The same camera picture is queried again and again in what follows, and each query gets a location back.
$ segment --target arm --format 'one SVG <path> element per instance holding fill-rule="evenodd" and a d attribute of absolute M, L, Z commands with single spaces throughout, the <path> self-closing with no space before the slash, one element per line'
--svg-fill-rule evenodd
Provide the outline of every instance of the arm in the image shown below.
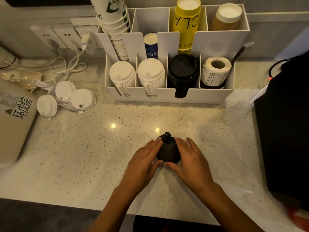
<path fill-rule="evenodd" d="M 88 232 L 119 231 L 126 212 L 135 197 L 149 184 L 155 171 L 163 163 L 152 163 L 162 146 L 161 138 L 150 140 L 139 148 L 129 161 L 128 167 L 118 187 L 116 187 L 103 211 Z"/>
<path fill-rule="evenodd" d="M 208 207 L 226 232 L 263 232 L 213 181 L 208 162 L 197 145 L 175 138 L 181 164 L 164 163 Z"/>

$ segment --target warning triangle symbol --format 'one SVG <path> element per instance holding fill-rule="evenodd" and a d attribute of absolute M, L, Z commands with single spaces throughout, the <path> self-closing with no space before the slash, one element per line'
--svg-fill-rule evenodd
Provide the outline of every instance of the warning triangle symbol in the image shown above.
<path fill-rule="evenodd" d="M 9 109 L 9 110 L 5 110 L 6 113 L 8 113 L 9 115 L 12 113 L 13 109 Z"/>

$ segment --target plug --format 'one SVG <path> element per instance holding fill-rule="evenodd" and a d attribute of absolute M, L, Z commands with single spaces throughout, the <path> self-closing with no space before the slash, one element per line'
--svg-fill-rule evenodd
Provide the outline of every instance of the plug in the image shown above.
<path fill-rule="evenodd" d="M 91 32 L 83 35 L 80 44 L 82 45 L 82 49 L 85 50 L 87 54 L 94 54 L 96 43 Z"/>

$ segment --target beige container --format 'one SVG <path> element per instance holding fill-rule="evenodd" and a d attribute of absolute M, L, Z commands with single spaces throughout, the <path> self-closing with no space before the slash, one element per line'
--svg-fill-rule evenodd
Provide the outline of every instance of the beige container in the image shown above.
<path fill-rule="evenodd" d="M 37 99 L 0 79 L 0 168 L 14 163 L 37 113 Z"/>
<path fill-rule="evenodd" d="M 233 3 L 226 3 L 219 7 L 209 31 L 237 30 L 243 10 Z"/>

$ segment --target white organizer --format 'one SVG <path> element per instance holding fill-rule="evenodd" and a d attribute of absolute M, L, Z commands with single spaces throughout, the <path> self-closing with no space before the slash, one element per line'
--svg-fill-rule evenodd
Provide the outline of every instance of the white organizer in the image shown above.
<path fill-rule="evenodd" d="M 213 56 L 222 56 L 231 60 L 241 48 L 243 40 L 250 29 L 243 4 L 240 30 L 236 31 L 208 31 L 208 24 L 212 22 L 220 5 L 201 6 L 199 29 L 195 33 L 191 54 L 200 58 L 200 71 L 203 62 Z M 158 35 L 158 55 L 164 65 L 167 78 L 168 61 L 178 54 L 179 32 L 170 31 L 175 15 L 175 7 L 155 7 L 128 9 L 132 32 L 122 33 L 122 39 L 129 55 L 129 63 L 137 71 L 141 61 L 146 59 L 146 50 L 143 36 L 150 32 Z M 127 88 L 130 96 L 123 97 L 109 77 L 110 67 L 119 59 L 107 34 L 98 27 L 97 38 L 106 51 L 105 86 L 117 101 L 142 102 L 174 102 L 174 103 L 209 103 L 220 104 L 234 89 L 235 66 L 232 67 L 224 89 L 200 88 L 200 73 L 194 88 L 188 89 L 187 96 L 175 98 L 174 88 L 158 88 L 157 97 L 147 97 L 145 89 L 135 76 L 135 86 Z"/>

